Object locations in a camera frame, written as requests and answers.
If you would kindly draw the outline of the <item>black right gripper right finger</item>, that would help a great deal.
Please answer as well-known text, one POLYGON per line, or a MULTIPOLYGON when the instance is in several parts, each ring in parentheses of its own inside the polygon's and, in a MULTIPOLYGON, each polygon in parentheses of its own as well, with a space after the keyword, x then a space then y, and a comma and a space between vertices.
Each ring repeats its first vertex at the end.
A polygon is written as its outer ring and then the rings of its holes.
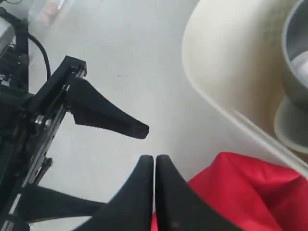
POLYGON ((155 208, 159 231, 239 231, 205 203, 168 155, 156 158, 155 208))

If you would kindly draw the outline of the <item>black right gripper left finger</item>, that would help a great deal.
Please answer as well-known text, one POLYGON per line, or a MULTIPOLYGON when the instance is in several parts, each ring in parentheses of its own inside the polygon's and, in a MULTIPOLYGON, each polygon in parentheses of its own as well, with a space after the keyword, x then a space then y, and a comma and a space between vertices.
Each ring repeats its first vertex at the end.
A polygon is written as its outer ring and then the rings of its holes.
POLYGON ((142 155, 117 194, 76 231, 149 231, 153 214, 154 159, 142 155))

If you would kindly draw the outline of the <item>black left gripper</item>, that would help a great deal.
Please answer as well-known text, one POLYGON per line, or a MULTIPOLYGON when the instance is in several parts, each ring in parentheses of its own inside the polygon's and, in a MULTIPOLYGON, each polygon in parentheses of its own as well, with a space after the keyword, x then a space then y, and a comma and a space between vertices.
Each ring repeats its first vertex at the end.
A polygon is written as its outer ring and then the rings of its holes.
POLYGON ((103 97, 87 80, 85 61, 66 56, 35 94, 0 88, 0 229, 27 223, 91 217, 106 204, 34 185, 50 167, 46 153, 70 109, 77 125, 145 139, 149 126, 103 97), (21 218, 17 213, 21 200, 21 218))

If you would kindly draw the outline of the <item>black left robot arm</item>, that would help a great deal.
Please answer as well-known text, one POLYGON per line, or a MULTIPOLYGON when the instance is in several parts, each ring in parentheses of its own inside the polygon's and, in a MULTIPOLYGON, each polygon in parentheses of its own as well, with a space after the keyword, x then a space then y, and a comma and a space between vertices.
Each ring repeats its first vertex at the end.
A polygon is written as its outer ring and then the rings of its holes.
POLYGON ((52 166, 46 156, 67 112, 77 125, 103 128, 144 139, 149 127, 103 97, 86 79, 86 62, 66 56, 55 72, 26 21, 0 10, 0 228, 27 231, 33 222, 88 216, 81 231, 111 227, 114 203, 89 201, 39 182, 52 166), (28 90, 28 43, 41 50, 47 80, 36 94, 28 90))

